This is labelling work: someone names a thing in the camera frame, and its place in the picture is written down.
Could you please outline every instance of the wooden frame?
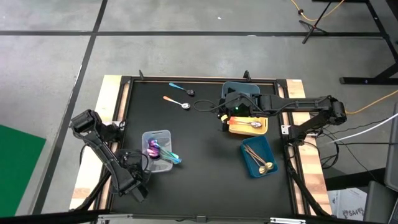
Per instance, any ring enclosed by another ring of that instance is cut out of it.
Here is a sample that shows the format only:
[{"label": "wooden frame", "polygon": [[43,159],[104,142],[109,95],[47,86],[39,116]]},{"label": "wooden frame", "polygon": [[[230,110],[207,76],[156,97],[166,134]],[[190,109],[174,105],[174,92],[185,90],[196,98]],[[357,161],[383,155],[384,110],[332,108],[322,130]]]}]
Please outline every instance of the wooden frame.
[{"label": "wooden frame", "polygon": [[[97,105],[95,111],[101,116],[101,119],[106,121],[112,121],[114,117],[114,111],[116,107],[116,101],[118,98],[118,92],[121,84],[120,75],[105,75],[101,90],[98,96]],[[124,108],[126,105],[127,93],[129,91],[130,84],[125,84],[122,92],[122,100],[120,110],[117,114],[117,121],[121,121],[124,114]],[[291,98],[304,98],[305,93],[301,80],[287,80],[287,89]],[[282,87],[279,87],[280,96],[284,96]],[[283,114],[284,123],[288,124],[287,114]],[[308,113],[293,113],[294,124],[302,124],[306,120],[310,119]],[[316,144],[313,138],[307,137],[307,142]],[[115,150],[117,145],[112,145],[112,150]],[[311,145],[300,146],[300,157],[302,161],[302,169],[305,179],[305,184],[315,200],[322,206],[322,208],[331,213],[329,204],[329,198],[326,190],[325,180],[323,178],[322,167],[319,160],[318,151]],[[293,155],[293,149],[289,149],[290,155]],[[76,180],[75,189],[73,191],[72,201],[70,209],[79,206],[84,199],[90,194],[97,184],[101,174],[102,163],[97,158],[95,153],[88,147],[83,153],[83,158]],[[300,193],[300,189],[295,185],[295,194],[297,201],[297,208],[299,214],[304,214],[303,200]],[[99,203],[99,209],[106,207],[106,199],[108,197],[109,180],[104,187],[101,195],[101,201]]]}]

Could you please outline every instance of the black clamp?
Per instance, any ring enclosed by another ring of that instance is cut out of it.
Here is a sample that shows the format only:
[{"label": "black clamp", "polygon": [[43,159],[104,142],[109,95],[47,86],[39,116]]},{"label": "black clamp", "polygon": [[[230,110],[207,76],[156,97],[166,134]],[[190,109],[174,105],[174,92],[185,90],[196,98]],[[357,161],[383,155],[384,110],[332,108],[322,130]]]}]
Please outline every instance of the black clamp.
[{"label": "black clamp", "polygon": [[246,82],[251,82],[251,77],[250,77],[249,71],[247,71],[247,70],[244,71],[243,78],[246,79]]},{"label": "black clamp", "polygon": [[144,80],[144,74],[142,74],[142,71],[141,71],[141,70],[138,70],[138,73],[139,73],[139,78],[140,78],[141,80]]}]

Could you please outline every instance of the gold spoon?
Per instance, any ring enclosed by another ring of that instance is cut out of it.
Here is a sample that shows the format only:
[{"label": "gold spoon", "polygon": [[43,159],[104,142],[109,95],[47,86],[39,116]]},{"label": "gold spoon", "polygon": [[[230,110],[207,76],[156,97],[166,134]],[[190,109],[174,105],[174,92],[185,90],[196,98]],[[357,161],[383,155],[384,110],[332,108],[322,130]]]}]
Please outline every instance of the gold spoon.
[{"label": "gold spoon", "polygon": [[[249,155],[253,158],[254,162],[256,162],[256,164],[259,166],[259,173],[260,174],[265,174],[266,172],[268,172],[269,170],[274,168],[274,164],[273,163],[265,162],[249,146],[244,145],[244,148],[245,148],[245,151],[247,153],[249,153]],[[260,164],[258,163],[258,161],[256,159],[258,159],[261,163],[263,163],[264,166],[260,166]]]}]

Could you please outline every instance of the clear plastic container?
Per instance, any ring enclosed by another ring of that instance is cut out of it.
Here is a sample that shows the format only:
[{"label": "clear plastic container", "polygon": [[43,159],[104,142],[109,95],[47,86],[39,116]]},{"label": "clear plastic container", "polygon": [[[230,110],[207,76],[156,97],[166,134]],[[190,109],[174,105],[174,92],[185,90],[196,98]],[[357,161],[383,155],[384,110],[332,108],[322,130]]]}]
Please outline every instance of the clear plastic container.
[{"label": "clear plastic container", "polygon": [[[142,134],[142,153],[148,156],[147,148],[149,147],[148,140],[150,138],[154,138],[157,140],[159,145],[165,151],[172,151],[172,135],[168,130],[161,130],[161,131],[147,131]],[[173,168],[173,163],[171,161],[165,161],[163,159],[153,160],[148,156],[149,163],[148,163],[148,170],[152,171],[153,173],[156,172],[166,172]],[[142,158],[142,168],[145,169],[147,165],[145,163],[146,158]]]}]

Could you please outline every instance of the gray floor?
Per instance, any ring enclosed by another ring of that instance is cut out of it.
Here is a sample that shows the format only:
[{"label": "gray floor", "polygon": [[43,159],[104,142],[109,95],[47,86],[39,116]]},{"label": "gray floor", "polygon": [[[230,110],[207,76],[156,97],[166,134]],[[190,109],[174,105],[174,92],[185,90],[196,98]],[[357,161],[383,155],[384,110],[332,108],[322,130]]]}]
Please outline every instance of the gray floor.
[{"label": "gray floor", "polygon": [[[324,3],[297,1],[308,17],[317,17]],[[372,1],[393,40],[398,26],[383,0]],[[92,30],[100,0],[0,0],[0,30]],[[303,31],[297,10],[281,1],[109,1],[100,30],[245,30]],[[365,5],[343,4],[319,24],[332,32],[377,32]],[[342,76],[372,77],[394,62],[381,39],[287,37],[98,37],[83,80],[74,114],[94,108],[103,75],[176,75],[302,79],[307,96],[333,95],[356,110],[396,89],[396,86],[345,86]],[[37,185],[48,162],[49,150],[67,106],[88,37],[0,36],[0,124],[47,139],[18,214],[31,210]],[[398,95],[348,118],[337,131],[392,114]],[[387,141],[390,126],[364,134],[355,141]],[[337,136],[351,134],[347,132]],[[327,139],[320,139],[319,145]],[[47,196],[44,212],[68,209],[78,172],[82,143],[67,134]],[[386,146],[353,146],[368,168],[383,167]],[[334,153],[321,147],[322,155]],[[344,149],[335,168],[361,172]]]}]

